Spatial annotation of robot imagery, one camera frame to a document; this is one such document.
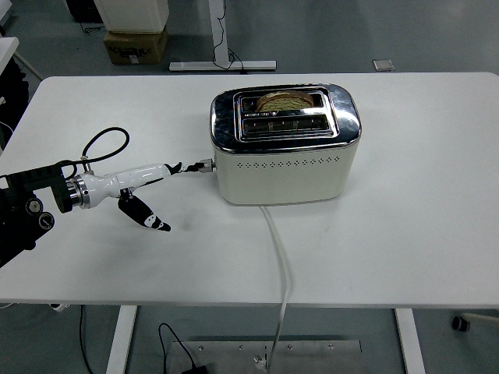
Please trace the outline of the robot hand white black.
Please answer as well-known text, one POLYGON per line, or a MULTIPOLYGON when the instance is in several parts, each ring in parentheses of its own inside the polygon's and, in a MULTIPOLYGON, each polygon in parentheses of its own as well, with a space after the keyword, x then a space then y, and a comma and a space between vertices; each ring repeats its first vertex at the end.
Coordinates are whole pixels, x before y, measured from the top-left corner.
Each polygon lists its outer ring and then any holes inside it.
POLYGON ((166 224, 146 203, 133 192, 145 185, 159 182, 169 176, 182 172, 212 171, 212 161, 200 161, 185 167, 182 163, 174 166, 153 164, 133 168, 105 176, 83 173, 73 179, 79 195, 78 205, 83 209, 96 207, 106 198, 116 198, 118 208, 132 221, 156 231, 170 231, 166 224))

